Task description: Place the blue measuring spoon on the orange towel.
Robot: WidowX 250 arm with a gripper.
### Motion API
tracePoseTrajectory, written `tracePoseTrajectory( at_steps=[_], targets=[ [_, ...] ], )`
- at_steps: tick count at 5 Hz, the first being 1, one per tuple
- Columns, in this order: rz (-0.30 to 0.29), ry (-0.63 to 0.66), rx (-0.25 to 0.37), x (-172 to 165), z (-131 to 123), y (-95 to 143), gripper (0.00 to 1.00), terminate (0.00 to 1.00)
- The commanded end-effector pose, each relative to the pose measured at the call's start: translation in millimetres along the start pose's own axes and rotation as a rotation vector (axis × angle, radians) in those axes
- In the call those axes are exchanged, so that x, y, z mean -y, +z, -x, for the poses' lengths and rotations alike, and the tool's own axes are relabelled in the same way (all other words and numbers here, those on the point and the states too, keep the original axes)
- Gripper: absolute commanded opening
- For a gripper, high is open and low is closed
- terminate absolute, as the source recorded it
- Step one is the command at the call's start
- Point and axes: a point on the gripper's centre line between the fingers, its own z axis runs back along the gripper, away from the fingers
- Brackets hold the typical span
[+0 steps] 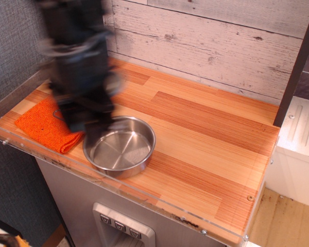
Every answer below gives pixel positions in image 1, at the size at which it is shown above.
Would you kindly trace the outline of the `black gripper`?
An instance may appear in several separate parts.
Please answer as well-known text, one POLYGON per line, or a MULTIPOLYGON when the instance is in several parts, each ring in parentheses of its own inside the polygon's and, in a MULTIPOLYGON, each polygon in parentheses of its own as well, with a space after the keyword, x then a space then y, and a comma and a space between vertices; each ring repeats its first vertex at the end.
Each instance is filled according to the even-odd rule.
POLYGON ((112 97, 121 89, 106 51, 49 51, 51 87, 71 132, 84 132, 92 148, 114 123, 112 97))

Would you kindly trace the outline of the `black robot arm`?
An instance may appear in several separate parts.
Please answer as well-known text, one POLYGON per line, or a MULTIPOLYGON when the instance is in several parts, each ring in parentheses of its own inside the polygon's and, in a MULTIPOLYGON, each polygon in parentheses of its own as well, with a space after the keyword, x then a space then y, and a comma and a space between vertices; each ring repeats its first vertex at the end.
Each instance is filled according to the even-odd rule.
POLYGON ((37 1, 47 37, 39 44, 50 58, 50 88, 72 135, 90 139, 117 126, 112 97, 122 89, 109 64, 100 1, 37 1))

